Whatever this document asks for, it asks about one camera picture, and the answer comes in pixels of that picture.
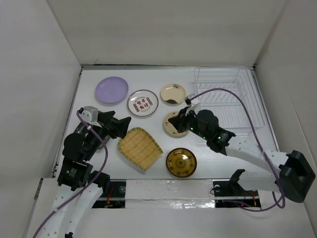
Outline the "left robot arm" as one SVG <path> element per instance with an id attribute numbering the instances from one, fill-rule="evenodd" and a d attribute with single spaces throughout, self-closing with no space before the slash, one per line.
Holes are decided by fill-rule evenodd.
<path id="1" fill-rule="evenodd" d="M 73 238 L 97 199 L 110 192 L 110 176 L 103 173 L 107 158 L 97 171 L 89 164 L 99 147 L 108 156 L 106 140 L 124 138 L 131 117 L 116 119 L 115 111 L 80 108 L 80 123 L 63 143 L 61 169 L 50 214 L 34 233 L 35 238 Z"/>

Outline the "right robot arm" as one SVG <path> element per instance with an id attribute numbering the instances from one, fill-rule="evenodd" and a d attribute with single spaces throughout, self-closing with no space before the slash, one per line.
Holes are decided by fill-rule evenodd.
<path id="1" fill-rule="evenodd" d="M 257 144 L 250 144 L 221 128 L 212 111 L 201 110 L 196 113 L 185 107 L 168 121 L 179 133 L 190 131 L 204 139 L 212 151 L 244 160 L 265 170 L 265 173 L 255 173 L 237 169 L 228 182 L 230 192 L 235 195 L 248 190 L 265 190 L 281 193 L 293 202 L 302 203 L 316 178 L 301 152 L 262 151 Z"/>

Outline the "bamboo woven tray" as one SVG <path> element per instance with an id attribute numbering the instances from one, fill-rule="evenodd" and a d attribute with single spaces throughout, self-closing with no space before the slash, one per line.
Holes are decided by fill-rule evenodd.
<path id="1" fill-rule="evenodd" d="M 126 136 L 118 141 L 117 147 L 128 161 L 144 171 L 163 154 L 154 138 L 141 127 L 129 130 Z"/>

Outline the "black floral square plate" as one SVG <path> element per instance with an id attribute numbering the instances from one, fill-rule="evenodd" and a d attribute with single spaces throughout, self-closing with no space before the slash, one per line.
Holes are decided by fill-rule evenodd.
<path id="1" fill-rule="evenodd" d="M 110 136 L 107 134 L 107 130 L 103 127 L 92 126 L 93 130 L 103 139 L 104 143 L 110 140 Z M 100 150 L 103 148 L 102 143 L 91 133 L 82 123 L 79 123 L 78 126 L 75 128 L 74 133 L 82 134 L 85 136 L 87 140 L 92 140 L 94 146 L 98 145 L 97 149 Z"/>

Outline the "white plate red characters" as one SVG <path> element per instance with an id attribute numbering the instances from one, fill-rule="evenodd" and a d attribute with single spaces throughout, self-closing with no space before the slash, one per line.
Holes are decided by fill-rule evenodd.
<path id="1" fill-rule="evenodd" d="M 133 92 L 127 100 L 127 108 L 130 113 L 137 117 L 148 117 L 159 107 L 157 95 L 147 89 Z"/>

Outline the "dark golden patterned plate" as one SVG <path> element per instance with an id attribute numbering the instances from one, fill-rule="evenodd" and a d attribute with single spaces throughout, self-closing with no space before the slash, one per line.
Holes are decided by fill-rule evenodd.
<path id="1" fill-rule="evenodd" d="M 186 148 L 175 148 L 166 157 L 168 172 L 177 178 L 190 177 L 197 168 L 197 159 L 193 152 Z"/>

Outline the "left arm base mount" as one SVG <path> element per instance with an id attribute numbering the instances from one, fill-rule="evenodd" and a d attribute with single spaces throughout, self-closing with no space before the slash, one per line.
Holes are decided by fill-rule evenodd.
<path id="1" fill-rule="evenodd" d="M 126 180 L 111 180 L 108 191 L 103 193 L 92 208 L 125 208 Z"/>

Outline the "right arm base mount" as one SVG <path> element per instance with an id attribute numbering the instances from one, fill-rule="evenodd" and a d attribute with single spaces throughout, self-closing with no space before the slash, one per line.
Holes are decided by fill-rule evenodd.
<path id="1" fill-rule="evenodd" d="M 216 208 L 261 208 L 258 191 L 246 191 L 238 183 L 229 180 L 214 180 L 210 194 L 215 197 Z"/>

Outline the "purple round plate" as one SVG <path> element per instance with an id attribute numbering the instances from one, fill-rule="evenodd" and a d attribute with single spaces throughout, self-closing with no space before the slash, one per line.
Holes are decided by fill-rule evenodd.
<path id="1" fill-rule="evenodd" d="M 121 102 L 128 94 L 129 86 L 121 77 L 111 76 L 101 80 L 95 88 L 96 98 L 106 104 Z"/>

